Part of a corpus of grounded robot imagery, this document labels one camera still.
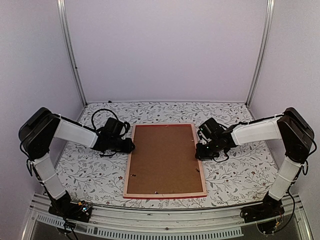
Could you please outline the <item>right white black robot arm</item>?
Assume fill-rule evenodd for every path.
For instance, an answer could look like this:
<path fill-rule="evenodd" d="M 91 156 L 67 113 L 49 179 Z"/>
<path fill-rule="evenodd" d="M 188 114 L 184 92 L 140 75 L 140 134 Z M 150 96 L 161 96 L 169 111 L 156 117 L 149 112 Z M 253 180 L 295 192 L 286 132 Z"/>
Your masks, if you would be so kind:
<path fill-rule="evenodd" d="M 309 156 L 317 150 L 313 129 L 294 107 L 274 116 L 240 121 L 227 128 L 209 118 L 200 125 L 197 134 L 204 140 L 196 144 L 195 157 L 201 161 L 215 160 L 220 153 L 227 155 L 231 149 L 249 143 L 282 141 L 284 160 L 264 203 L 258 208 L 262 218 L 269 218 L 278 210 L 278 202 L 294 184 Z"/>

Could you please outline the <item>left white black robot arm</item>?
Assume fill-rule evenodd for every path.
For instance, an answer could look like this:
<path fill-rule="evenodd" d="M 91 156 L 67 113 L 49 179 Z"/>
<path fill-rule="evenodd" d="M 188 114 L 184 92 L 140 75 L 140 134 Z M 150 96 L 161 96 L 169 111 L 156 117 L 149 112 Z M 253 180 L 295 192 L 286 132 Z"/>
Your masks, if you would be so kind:
<path fill-rule="evenodd" d="M 18 131 L 20 151 L 27 157 L 29 173 L 36 175 L 63 217 L 70 217 L 75 210 L 51 159 L 55 142 L 81 145 L 99 152 L 101 157 L 130 154 L 136 148 L 134 141 L 126 137 L 131 125 L 121 121 L 112 110 L 98 109 L 90 123 L 87 126 L 40 107 Z"/>

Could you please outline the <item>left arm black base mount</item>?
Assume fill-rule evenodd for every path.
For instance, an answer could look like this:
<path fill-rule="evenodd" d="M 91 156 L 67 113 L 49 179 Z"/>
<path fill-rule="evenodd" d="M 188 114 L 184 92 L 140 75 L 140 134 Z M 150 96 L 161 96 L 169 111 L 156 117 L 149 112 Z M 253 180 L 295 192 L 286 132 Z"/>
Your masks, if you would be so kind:
<path fill-rule="evenodd" d="M 89 222 L 93 210 L 91 203 L 84 200 L 72 202 L 67 191 L 59 199 L 54 199 L 50 194 L 48 194 L 48 197 L 51 202 L 48 210 L 50 214 L 66 218 L 67 220 Z"/>

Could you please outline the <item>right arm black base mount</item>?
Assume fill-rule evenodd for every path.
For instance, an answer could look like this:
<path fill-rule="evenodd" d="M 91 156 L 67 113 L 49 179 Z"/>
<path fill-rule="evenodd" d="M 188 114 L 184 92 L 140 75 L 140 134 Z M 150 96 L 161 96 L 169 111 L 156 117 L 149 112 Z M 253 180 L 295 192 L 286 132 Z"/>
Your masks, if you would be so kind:
<path fill-rule="evenodd" d="M 276 200 L 269 195 L 269 192 L 264 196 L 262 203 L 243 207 L 240 211 L 240 217 L 245 223 L 260 221 L 285 213 L 281 200 Z"/>

